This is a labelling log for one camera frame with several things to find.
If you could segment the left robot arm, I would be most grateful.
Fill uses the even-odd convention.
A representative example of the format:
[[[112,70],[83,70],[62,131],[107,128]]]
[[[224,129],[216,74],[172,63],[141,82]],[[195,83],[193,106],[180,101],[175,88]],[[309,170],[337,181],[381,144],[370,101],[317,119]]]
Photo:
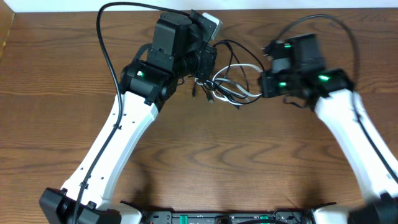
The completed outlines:
[[[163,10],[153,40],[142,45],[116,80],[116,96],[99,135],[60,189],[47,188],[39,205],[50,223],[140,223],[134,206],[113,194],[138,141],[175,93],[179,80],[209,79],[222,23],[208,14]]]

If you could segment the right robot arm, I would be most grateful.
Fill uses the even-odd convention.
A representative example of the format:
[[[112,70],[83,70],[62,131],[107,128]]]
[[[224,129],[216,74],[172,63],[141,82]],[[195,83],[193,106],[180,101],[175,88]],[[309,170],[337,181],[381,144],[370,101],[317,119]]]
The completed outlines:
[[[294,96],[326,125],[351,166],[366,204],[361,208],[322,205],[312,223],[397,223],[397,159],[373,125],[340,68],[326,69],[315,34],[272,40],[263,48],[271,69],[259,78],[264,98]]]

